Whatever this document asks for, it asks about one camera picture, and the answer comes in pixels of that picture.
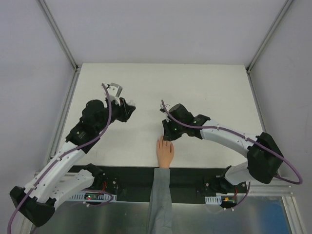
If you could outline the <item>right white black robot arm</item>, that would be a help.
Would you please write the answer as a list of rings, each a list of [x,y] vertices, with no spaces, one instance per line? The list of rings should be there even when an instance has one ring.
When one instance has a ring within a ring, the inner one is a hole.
[[[193,116],[180,103],[162,105],[160,110],[166,114],[166,119],[162,121],[165,141],[174,141],[186,134],[218,143],[246,158],[244,163],[226,167],[220,176],[207,178],[211,191],[227,194],[237,185],[250,180],[269,184],[277,175],[283,155],[270,134],[237,132],[205,115]]]

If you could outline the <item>grey sleeved forearm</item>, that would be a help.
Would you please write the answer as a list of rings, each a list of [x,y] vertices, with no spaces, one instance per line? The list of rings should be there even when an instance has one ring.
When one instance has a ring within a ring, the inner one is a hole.
[[[156,168],[147,215],[148,234],[171,234],[173,207],[170,192],[170,169]]]

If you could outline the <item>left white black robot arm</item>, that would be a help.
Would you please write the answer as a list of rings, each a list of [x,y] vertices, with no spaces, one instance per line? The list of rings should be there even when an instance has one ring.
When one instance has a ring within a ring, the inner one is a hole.
[[[98,190],[103,184],[102,171],[93,164],[84,167],[73,179],[62,185],[59,181],[100,140],[115,120],[127,122],[136,109],[133,102],[94,99],[86,103],[79,122],[65,138],[56,155],[25,186],[15,186],[10,197],[16,207],[32,224],[46,224],[56,209],[80,190]]]

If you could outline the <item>mannequin hand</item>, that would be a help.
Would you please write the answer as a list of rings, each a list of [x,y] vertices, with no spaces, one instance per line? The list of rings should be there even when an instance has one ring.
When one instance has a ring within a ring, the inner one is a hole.
[[[175,149],[170,141],[166,141],[161,136],[156,143],[156,156],[160,168],[169,169],[174,158]]]

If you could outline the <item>clear nail polish bottle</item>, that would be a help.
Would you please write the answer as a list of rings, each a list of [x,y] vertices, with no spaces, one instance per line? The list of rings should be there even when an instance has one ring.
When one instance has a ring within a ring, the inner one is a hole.
[[[129,106],[134,106],[134,107],[136,106],[136,104],[134,103],[133,100],[130,100],[130,101],[128,102],[128,105],[129,105]]]

